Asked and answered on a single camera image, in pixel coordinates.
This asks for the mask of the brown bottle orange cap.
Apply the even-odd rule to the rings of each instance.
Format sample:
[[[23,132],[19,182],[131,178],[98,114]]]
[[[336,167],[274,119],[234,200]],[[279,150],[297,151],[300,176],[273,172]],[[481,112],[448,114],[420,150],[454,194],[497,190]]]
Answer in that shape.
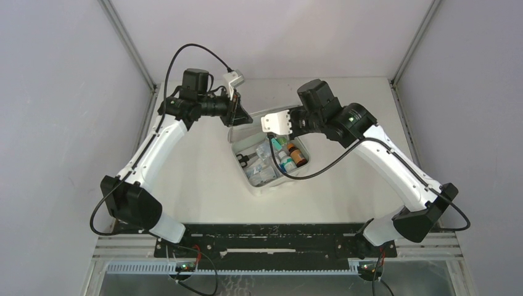
[[[289,156],[295,163],[297,167],[302,167],[308,163],[308,160],[302,154],[302,151],[297,148],[293,143],[288,143],[287,149],[289,151]]]

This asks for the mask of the blue plaster packets bag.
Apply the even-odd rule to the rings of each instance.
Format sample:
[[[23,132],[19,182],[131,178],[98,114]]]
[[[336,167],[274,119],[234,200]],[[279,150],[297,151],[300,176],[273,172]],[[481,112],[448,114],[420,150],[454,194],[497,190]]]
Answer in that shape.
[[[283,138],[273,138],[273,139],[265,139],[261,144],[257,146],[255,149],[255,152],[257,153],[258,157],[261,160],[267,160],[271,158],[271,149],[274,152],[275,159],[279,160],[278,152],[279,151],[285,151],[287,154],[289,154],[288,149],[285,146],[286,142],[284,142]]]

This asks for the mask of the black handled scissors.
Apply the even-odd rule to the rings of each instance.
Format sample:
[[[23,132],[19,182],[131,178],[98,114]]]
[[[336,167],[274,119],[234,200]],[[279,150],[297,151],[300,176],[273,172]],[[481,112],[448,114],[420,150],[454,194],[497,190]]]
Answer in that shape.
[[[244,155],[244,154],[236,154],[236,159],[239,162],[241,168],[247,168],[249,160],[255,159],[256,157],[258,157],[256,152],[251,153],[251,154],[246,154],[246,155]]]

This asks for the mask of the white plastic bottle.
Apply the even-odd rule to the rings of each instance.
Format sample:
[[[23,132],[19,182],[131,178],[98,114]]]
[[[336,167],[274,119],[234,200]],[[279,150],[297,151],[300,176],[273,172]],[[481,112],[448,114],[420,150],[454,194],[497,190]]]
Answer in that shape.
[[[278,157],[281,161],[281,166],[286,173],[290,173],[297,169],[295,162],[285,151],[279,151]]]

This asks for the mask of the white medicine kit box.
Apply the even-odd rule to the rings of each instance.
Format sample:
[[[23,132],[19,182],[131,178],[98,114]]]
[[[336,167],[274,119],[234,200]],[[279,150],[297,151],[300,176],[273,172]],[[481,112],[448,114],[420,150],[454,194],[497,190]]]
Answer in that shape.
[[[290,107],[255,112],[251,114],[252,123],[234,126],[228,131],[228,142],[238,162],[241,180],[254,196],[265,195],[293,184],[294,180],[285,177],[281,170],[288,175],[305,176],[311,167],[309,151],[300,138],[291,140],[288,136],[276,136],[270,141],[262,130],[262,117],[285,109]],[[297,166],[291,161],[288,144],[298,148],[307,160],[306,164]]]

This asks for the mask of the clear bandage packet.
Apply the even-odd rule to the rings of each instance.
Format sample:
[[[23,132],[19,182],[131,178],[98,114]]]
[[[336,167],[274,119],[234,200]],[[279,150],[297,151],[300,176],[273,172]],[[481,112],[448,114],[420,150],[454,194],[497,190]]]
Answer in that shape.
[[[246,177],[252,186],[258,187],[275,180],[278,176],[271,166],[255,165],[245,171]]]

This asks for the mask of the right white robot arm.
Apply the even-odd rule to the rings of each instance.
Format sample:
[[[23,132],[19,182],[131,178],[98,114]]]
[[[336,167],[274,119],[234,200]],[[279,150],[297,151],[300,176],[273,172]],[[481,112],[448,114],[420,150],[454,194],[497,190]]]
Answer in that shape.
[[[392,187],[403,205],[366,223],[357,251],[373,256],[398,238],[422,242],[458,195],[453,183],[442,184],[423,172],[391,140],[363,105],[342,105],[328,83],[311,80],[298,88],[300,107],[290,110],[292,136],[322,133],[368,162]]]

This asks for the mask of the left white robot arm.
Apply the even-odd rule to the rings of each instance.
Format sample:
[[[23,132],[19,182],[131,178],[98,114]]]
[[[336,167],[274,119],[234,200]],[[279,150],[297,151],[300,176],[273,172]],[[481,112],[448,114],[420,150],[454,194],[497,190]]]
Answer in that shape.
[[[227,127],[253,122],[237,91],[244,82],[243,74],[228,70],[223,79],[221,92],[216,94],[208,88],[208,71],[185,70],[181,85],[166,95],[152,129],[130,161],[116,176],[102,179],[100,204],[112,218],[129,226],[110,232],[111,236],[143,231],[168,241],[178,257],[191,253],[193,241],[184,235],[185,225],[164,210],[162,201],[152,195],[152,185],[168,154],[201,117],[218,117]]]

